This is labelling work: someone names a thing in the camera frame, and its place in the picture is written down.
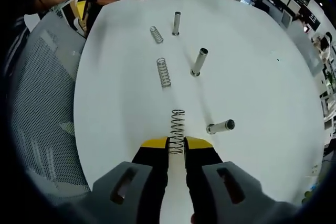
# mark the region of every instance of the metal spring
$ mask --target metal spring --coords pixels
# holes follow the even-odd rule
[[[151,31],[151,34],[153,35],[156,43],[160,44],[163,42],[163,38],[155,26],[151,26],[151,28],[149,28],[149,31]]]
[[[172,113],[172,126],[171,126],[171,134],[169,141],[169,153],[171,154],[180,154],[183,153],[184,144],[183,144],[183,138],[184,138],[184,124],[181,123],[184,121],[182,116],[184,116],[184,110],[173,110]]]
[[[170,81],[165,58],[157,59],[156,65],[157,65],[157,70],[159,71],[161,86],[163,88],[169,87],[172,83]]]

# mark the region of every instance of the gray office chair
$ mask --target gray office chair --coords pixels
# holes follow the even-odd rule
[[[73,94],[85,41],[48,13],[29,36],[12,73],[9,118],[17,154],[54,205],[90,190],[73,127]]]

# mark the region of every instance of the metal tube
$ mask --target metal tube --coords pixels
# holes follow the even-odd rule
[[[206,128],[206,132],[209,134],[215,134],[216,132],[230,131],[233,130],[235,126],[236,126],[235,121],[229,119],[223,123],[209,124],[208,127]]]
[[[192,76],[196,77],[200,75],[200,70],[203,66],[206,56],[208,55],[208,50],[205,48],[200,49],[200,53],[197,56],[194,67],[191,69],[190,73]]]
[[[174,28],[173,28],[173,35],[177,36],[179,35],[179,26],[180,26],[180,17],[181,17],[181,13],[180,12],[175,12],[175,19],[174,19]]]

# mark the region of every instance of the metal cylinder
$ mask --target metal cylinder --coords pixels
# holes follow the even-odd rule
[[[180,17],[181,17],[181,13],[180,12],[175,12],[175,18],[174,18],[174,28],[173,28],[173,35],[177,36],[179,35],[179,26],[180,26]]]
[[[194,67],[191,69],[190,73],[192,76],[196,77],[200,75],[200,70],[203,66],[206,56],[208,55],[208,50],[205,48],[200,49],[200,53],[197,56]]]
[[[209,124],[206,128],[206,132],[209,134],[215,134],[216,132],[230,131],[235,128],[235,121],[229,119],[223,123]]]

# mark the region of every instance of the white table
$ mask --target white table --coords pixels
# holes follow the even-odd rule
[[[178,37],[171,34],[175,11],[182,13]],[[151,26],[162,44],[154,42]],[[209,54],[194,78],[190,67],[201,47]],[[160,57],[171,88],[161,88]],[[276,200],[294,201],[322,160],[323,114],[314,79],[266,13],[233,0],[105,6],[83,50],[75,89],[76,143],[89,186],[131,161],[145,140],[169,135],[173,109],[186,111],[185,135],[212,142],[223,161],[256,177]],[[206,133],[209,123],[227,119],[235,120],[234,130]]]

